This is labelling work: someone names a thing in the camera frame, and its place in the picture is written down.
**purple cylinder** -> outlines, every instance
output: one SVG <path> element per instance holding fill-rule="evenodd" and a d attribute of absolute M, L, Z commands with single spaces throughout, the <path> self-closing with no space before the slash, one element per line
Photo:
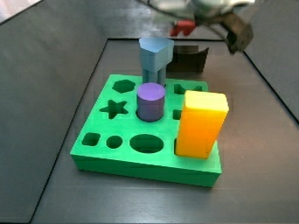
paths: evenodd
<path fill-rule="evenodd" d="M 137 117 L 145 122 L 154 122 L 164 116 L 164 87 L 146 82 L 136 90 Z"/>

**cylinder top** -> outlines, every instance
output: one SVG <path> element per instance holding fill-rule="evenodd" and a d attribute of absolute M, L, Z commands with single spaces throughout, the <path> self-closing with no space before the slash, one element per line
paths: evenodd
<path fill-rule="evenodd" d="M 146 101 L 156 101 L 164 97 L 164 87 L 146 82 L 137 88 L 137 96 Z"/>

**yellow rectangular block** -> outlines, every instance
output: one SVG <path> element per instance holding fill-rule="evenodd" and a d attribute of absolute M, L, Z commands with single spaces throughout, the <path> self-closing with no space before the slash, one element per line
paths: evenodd
<path fill-rule="evenodd" d="M 208 158 L 229 111 L 224 94 L 186 90 L 174 155 Z"/>

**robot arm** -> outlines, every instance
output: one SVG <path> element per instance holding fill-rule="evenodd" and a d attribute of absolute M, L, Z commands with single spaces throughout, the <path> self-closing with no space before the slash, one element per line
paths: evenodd
<path fill-rule="evenodd" d="M 237 7 L 244 7 L 255 0 L 136 0 L 157 11 L 158 20 L 186 20 L 194 26 L 205 25 L 225 40 L 228 50 L 233 54 L 241 52 L 253 38 L 252 27 L 234 14 Z M 210 27 L 218 24 L 228 31 L 228 36 Z"/>

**shape sorter board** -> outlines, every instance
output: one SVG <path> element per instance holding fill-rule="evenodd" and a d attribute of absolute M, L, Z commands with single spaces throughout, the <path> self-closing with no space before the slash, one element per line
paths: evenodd
<path fill-rule="evenodd" d="M 208 159 L 173 154 L 184 91 L 208 91 L 206 83 L 165 80 L 157 122 L 144 122 L 136 116 L 141 84 L 140 76 L 109 75 L 69 153 L 76 166 L 84 171 L 212 187 L 221 173 L 217 142 Z"/>

